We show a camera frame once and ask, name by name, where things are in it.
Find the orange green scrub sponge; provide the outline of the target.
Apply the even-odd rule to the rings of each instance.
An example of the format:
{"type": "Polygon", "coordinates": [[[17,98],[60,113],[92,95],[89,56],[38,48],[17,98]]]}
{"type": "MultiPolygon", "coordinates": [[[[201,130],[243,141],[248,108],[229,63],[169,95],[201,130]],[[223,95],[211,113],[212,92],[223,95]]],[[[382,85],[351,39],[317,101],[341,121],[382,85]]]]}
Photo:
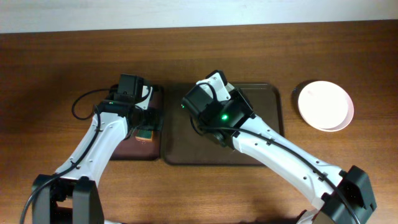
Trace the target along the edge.
{"type": "Polygon", "coordinates": [[[142,142],[152,142],[154,137],[153,131],[139,129],[135,135],[135,139],[142,142]]]}

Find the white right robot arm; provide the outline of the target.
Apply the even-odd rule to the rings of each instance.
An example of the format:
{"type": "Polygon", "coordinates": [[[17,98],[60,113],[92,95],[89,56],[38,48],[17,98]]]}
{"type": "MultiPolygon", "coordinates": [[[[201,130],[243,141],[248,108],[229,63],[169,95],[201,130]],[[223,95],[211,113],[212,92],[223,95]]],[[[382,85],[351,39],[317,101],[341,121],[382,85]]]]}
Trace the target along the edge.
{"type": "Polygon", "coordinates": [[[298,223],[366,223],[377,209],[369,176],[320,160],[275,132],[243,91],[215,70],[182,98],[194,130],[213,142],[261,162],[301,192],[314,209],[298,223]]]}

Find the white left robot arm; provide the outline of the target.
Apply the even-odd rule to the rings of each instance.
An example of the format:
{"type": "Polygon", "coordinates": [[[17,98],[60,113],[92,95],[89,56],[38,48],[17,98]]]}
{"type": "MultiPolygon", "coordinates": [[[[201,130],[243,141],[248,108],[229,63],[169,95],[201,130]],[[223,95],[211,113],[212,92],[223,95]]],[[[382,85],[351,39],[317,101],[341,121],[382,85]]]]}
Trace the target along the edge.
{"type": "Polygon", "coordinates": [[[107,223],[98,193],[100,178],[121,143],[138,130],[162,129],[164,88],[145,78],[122,74],[93,106],[91,124],[70,157],[52,175],[40,174],[20,216],[33,223],[107,223]]]}

